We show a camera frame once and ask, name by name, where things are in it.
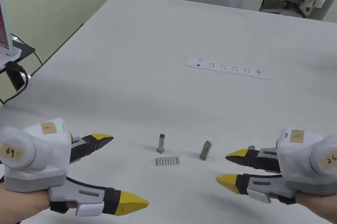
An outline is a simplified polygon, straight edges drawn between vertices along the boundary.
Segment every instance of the white table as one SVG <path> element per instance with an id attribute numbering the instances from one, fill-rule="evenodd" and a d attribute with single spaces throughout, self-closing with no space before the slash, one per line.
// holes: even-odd
<path id="1" fill-rule="evenodd" d="M 215 178 L 261 173 L 224 156 L 273 147 L 284 125 L 336 132 L 336 27 L 185 1 L 109 0 L 1 109 L 0 125 L 62 117 L 74 135 L 114 134 L 68 175 L 150 205 L 124 217 L 46 211 L 25 224 L 324 223 L 301 206 L 237 196 Z M 271 79 L 193 69 L 188 57 L 261 68 Z M 162 132 L 163 155 L 180 165 L 155 166 Z M 206 140 L 213 147 L 201 161 Z"/>

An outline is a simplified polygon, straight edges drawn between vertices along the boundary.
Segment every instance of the coil spring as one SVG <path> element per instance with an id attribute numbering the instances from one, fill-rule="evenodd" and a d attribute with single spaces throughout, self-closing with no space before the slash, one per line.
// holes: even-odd
<path id="1" fill-rule="evenodd" d="M 156 166 L 174 165 L 180 163 L 180 157 L 156 157 Z"/>
<path id="2" fill-rule="evenodd" d="M 211 144 L 210 141 L 206 141 L 204 143 L 204 147 L 202 148 L 202 151 L 200 153 L 200 159 L 201 160 L 205 161 L 207 159 L 207 157 L 209 155 L 209 152 L 211 150 L 211 146 L 212 146 L 212 144 Z"/>

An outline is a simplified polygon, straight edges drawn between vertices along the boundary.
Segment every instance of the gray floor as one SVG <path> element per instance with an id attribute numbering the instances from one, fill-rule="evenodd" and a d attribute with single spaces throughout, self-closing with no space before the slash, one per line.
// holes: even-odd
<path id="1" fill-rule="evenodd" d="M 5 0 L 12 32 L 46 60 L 107 0 Z M 22 62 L 28 73 L 38 66 L 31 56 Z M 0 98 L 14 94 L 5 74 L 0 75 Z"/>

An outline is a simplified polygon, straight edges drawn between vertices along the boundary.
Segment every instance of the handwritten number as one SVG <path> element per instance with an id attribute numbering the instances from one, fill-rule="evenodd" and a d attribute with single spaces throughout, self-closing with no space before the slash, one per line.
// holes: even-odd
<path id="1" fill-rule="evenodd" d="M 11 148 L 8 148 L 8 149 L 6 150 L 6 154 L 11 154 L 12 158 L 14 158 L 15 150 L 14 150 L 14 149 L 11 149 Z"/>

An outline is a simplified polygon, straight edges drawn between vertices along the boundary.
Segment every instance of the black cable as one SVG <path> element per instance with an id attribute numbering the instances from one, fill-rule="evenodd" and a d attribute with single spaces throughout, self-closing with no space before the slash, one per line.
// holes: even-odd
<path id="1" fill-rule="evenodd" d="M 11 33 L 13 36 L 17 37 L 19 41 L 21 41 L 23 44 L 27 45 L 26 42 L 24 42 L 21 38 L 19 38 L 19 36 L 16 36 L 15 34 Z M 37 56 L 37 54 L 35 53 L 35 51 L 33 52 L 35 57 L 38 59 L 38 61 L 40 62 L 40 64 L 42 65 L 42 61 L 40 59 L 40 57 Z"/>
<path id="2" fill-rule="evenodd" d="M 26 78 L 26 82 L 25 82 L 25 85 L 23 86 L 23 88 L 21 88 L 15 95 L 13 95 L 12 97 L 10 97 L 9 99 L 3 101 L 2 103 L 3 104 L 6 104 L 8 101 L 16 98 L 17 96 L 19 96 L 23 91 L 25 91 L 28 87 L 28 81 L 29 81 L 29 78 L 28 78 L 28 74 L 27 72 L 25 71 L 25 69 L 20 66 L 19 64 L 17 64 L 16 62 L 8 62 L 6 64 L 6 67 L 10 70 L 13 70 L 13 71 L 16 71 L 16 72 L 20 72 L 20 73 L 23 73 L 25 75 L 25 78 Z"/>

